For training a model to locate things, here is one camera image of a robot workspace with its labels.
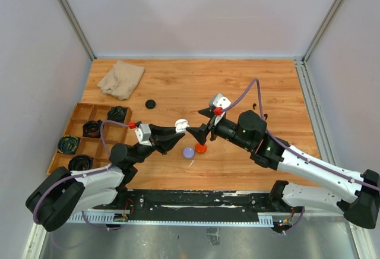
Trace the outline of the orange round charging case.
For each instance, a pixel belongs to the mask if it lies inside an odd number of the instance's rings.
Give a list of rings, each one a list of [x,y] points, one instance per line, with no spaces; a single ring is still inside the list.
[[[207,151],[207,146],[205,144],[196,144],[194,150],[198,154],[204,154]]]

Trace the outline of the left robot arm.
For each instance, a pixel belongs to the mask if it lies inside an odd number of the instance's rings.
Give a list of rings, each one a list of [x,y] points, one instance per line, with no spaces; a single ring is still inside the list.
[[[26,199],[33,221],[48,232],[64,225],[76,213],[110,204],[122,208],[127,194],[120,189],[137,173],[135,164],[142,163],[157,151],[167,154],[184,137],[189,125],[160,127],[137,123],[137,143],[115,144],[110,150],[110,163],[103,168],[69,171],[65,167],[52,172]]]

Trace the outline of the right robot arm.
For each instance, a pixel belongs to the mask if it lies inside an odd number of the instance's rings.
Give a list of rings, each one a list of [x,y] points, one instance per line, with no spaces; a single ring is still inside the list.
[[[313,207],[333,211],[350,223],[365,229],[376,227],[379,214],[379,173],[367,169],[360,173],[340,168],[313,157],[288,142],[272,135],[267,123],[257,113],[247,110],[237,122],[212,109],[200,114],[209,122],[186,130],[204,145],[206,140],[220,137],[249,152],[251,160],[263,168],[292,173],[317,187],[304,187],[288,181],[276,181],[270,196],[270,207],[283,211],[286,207]]]

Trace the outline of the purple round charging case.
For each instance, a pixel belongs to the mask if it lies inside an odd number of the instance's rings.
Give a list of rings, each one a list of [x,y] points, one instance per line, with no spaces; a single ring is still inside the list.
[[[185,147],[182,154],[184,158],[192,159],[195,156],[195,150],[192,147]]]

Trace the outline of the white round charging case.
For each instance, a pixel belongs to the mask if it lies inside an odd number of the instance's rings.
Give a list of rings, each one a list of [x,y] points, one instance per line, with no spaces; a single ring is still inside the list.
[[[176,133],[185,133],[188,127],[189,127],[189,124],[188,124],[188,120],[186,119],[178,119],[175,122]]]

